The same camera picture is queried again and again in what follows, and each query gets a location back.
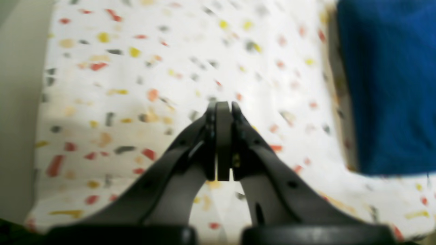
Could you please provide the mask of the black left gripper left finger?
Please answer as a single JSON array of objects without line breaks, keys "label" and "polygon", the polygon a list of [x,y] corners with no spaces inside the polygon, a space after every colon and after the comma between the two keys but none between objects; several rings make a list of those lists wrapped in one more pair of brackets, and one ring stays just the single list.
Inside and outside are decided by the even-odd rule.
[{"label": "black left gripper left finger", "polygon": [[103,210],[52,229],[46,245],[196,245],[192,204],[207,181],[229,180],[232,114],[211,102],[127,191]]}]

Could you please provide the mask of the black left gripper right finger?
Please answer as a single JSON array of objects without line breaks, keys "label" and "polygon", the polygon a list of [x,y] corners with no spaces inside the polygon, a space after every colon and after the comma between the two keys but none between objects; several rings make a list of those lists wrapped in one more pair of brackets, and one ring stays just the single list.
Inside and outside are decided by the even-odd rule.
[{"label": "black left gripper right finger", "polygon": [[345,214],[283,163],[232,103],[234,179],[244,190],[252,227],[243,245],[395,245],[389,227]]}]

